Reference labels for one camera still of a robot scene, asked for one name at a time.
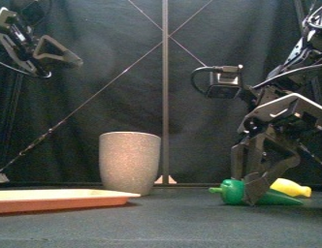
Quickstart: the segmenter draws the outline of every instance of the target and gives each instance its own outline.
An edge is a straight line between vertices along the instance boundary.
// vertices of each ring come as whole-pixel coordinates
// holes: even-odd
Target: black curtain
[[[0,167],[64,120],[5,174],[12,181],[99,182],[102,133],[162,136],[162,1],[53,0],[35,28],[36,36],[44,34],[84,64],[57,67],[47,80],[23,77]],[[168,35],[168,172],[177,182],[221,182],[229,178],[229,149],[246,106],[238,99],[203,98],[189,75],[202,64],[241,64],[243,83],[260,83],[300,38],[294,3],[170,0]],[[15,77],[1,91],[13,85]],[[300,180],[322,181],[318,167],[301,169],[310,163],[305,158],[288,175],[297,179],[314,168],[318,175]]]

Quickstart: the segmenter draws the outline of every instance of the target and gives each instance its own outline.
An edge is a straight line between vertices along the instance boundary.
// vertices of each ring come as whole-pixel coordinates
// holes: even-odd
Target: cable
[[[4,64],[2,62],[0,62],[0,66],[2,66],[6,69],[15,71],[16,73],[23,74],[23,75],[25,75],[28,77],[32,77],[32,78],[49,78],[52,76],[52,73],[51,72],[48,72],[48,74],[45,74],[44,76],[37,76],[37,75],[29,74],[29,73],[19,70],[19,69],[11,67],[9,65]]]
[[[52,9],[52,0],[48,0],[48,9],[47,9],[47,12],[44,13],[43,17],[36,21],[36,23],[33,23],[31,25],[31,27],[35,27],[35,26],[37,26],[40,24],[40,22],[44,20],[44,18],[49,15],[51,9]]]
[[[280,79],[282,77],[289,77],[290,75],[293,75],[296,73],[305,72],[305,71],[312,71],[312,70],[316,70],[316,69],[320,69],[320,68],[322,68],[322,64],[297,68],[297,69],[294,69],[294,70],[292,70],[292,71],[289,71],[289,72],[286,72],[284,74],[280,74],[280,75],[272,77],[270,79],[265,80],[264,82],[261,82],[258,85],[253,86],[252,88],[253,89],[261,89],[262,87],[265,87],[273,81],[276,81],[277,79]]]

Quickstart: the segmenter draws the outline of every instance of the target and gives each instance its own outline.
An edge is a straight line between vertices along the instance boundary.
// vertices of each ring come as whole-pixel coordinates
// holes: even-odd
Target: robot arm
[[[230,149],[230,177],[243,181],[242,201],[249,205],[257,202],[284,171],[300,163],[301,141],[322,132],[322,106],[294,93],[322,68],[322,8],[302,24],[302,37],[285,63],[258,85],[213,80],[205,90],[197,86],[197,74],[209,72],[241,78],[241,67],[231,67],[231,74],[219,67],[198,68],[190,75],[194,88],[206,97],[239,97],[249,106],[237,129],[241,140]]]
[[[33,37],[17,13],[5,8],[0,9],[0,44],[28,76],[48,78],[59,63],[65,67],[81,65],[81,59],[53,38]]]

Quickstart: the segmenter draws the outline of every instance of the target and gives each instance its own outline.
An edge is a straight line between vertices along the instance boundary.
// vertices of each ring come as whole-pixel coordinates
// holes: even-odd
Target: black table
[[[123,206],[0,216],[0,248],[322,247],[322,192],[302,206],[230,206],[206,188],[154,188]]]

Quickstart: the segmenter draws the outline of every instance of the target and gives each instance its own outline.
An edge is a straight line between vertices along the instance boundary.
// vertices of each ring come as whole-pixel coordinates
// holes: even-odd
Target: gray cup
[[[160,138],[138,132],[111,132],[100,135],[99,142],[104,189],[147,195],[158,171]]]

